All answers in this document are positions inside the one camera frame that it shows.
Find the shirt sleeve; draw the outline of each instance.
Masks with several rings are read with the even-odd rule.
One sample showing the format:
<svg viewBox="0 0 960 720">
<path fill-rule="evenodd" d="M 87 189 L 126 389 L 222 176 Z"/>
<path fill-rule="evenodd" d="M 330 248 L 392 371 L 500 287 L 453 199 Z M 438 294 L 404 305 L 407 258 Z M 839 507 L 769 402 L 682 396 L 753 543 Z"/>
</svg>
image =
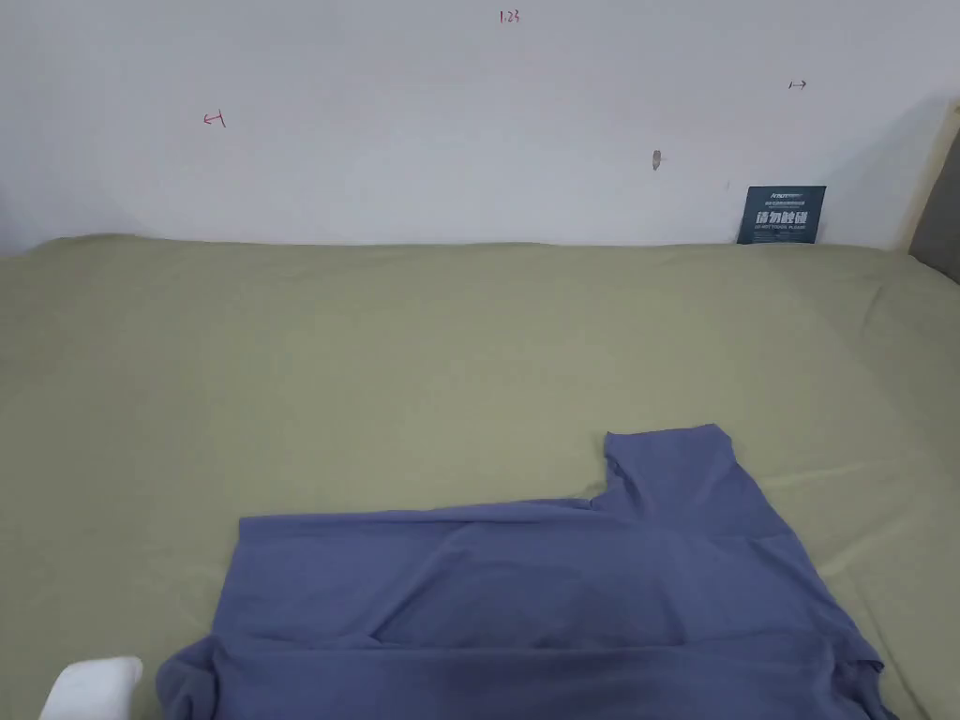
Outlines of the shirt sleeve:
<svg viewBox="0 0 960 720">
<path fill-rule="evenodd" d="M 608 489 L 591 501 L 596 510 L 706 535 L 791 533 L 716 425 L 609 433 L 604 454 Z"/>
</svg>

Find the fabric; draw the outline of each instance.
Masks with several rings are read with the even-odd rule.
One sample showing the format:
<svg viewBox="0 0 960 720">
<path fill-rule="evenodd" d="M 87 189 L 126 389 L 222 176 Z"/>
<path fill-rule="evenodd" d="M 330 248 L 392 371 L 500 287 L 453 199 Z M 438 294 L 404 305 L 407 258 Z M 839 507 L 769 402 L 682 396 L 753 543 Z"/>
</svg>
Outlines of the fabric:
<svg viewBox="0 0 960 720">
<path fill-rule="evenodd" d="M 69 238 L 0 260 L 0 718 L 210 631 L 237 519 L 597 494 L 716 422 L 885 662 L 960 720 L 960 287 L 826 245 Z"/>
<path fill-rule="evenodd" d="M 171 720 L 874 718 L 879 657 L 715 425 L 609 435 L 608 489 L 242 521 Z"/>
</svg>

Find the gray headboard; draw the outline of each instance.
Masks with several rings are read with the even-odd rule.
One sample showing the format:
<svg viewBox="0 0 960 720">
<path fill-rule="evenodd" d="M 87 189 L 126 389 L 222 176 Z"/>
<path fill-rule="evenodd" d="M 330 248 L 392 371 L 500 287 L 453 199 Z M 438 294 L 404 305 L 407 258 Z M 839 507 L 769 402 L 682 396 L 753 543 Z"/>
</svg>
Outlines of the gray headboard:
<svg viewBox="0 0 960 720">
<path fill-rule="evenodd" d="M 960 134 L 926 201 L 910 254 L 960 283 Z"/>
</svg>

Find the mattress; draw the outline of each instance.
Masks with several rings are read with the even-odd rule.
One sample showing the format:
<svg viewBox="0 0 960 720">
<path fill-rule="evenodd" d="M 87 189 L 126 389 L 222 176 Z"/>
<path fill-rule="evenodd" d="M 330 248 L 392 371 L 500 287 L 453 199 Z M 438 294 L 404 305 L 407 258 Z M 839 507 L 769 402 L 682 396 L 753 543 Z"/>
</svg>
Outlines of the mattress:
<svg viewBox="0 0 960 720">
<path fill-rule="evenodd" d="M 717 423 L 887 664 L 960 718 L 960 287 L 829 246 L 59 240 L 0 262 L 0 713 L 203 636 L 237 519 L 591 496 Z"/>
</svg>

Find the white object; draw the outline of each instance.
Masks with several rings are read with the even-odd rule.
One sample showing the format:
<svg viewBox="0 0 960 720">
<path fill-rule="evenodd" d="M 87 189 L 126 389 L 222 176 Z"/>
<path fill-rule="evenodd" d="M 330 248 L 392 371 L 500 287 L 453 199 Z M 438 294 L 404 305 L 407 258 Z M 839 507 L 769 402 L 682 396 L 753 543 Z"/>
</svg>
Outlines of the white object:
<svg viewBox="0 0 960 720">
<path fill-rule="evenodd" d="M 142 676 L 140 658 L 67 665 L 47 696 L 40 720 L 130 720 L 133 689 Z"/>
</svg>

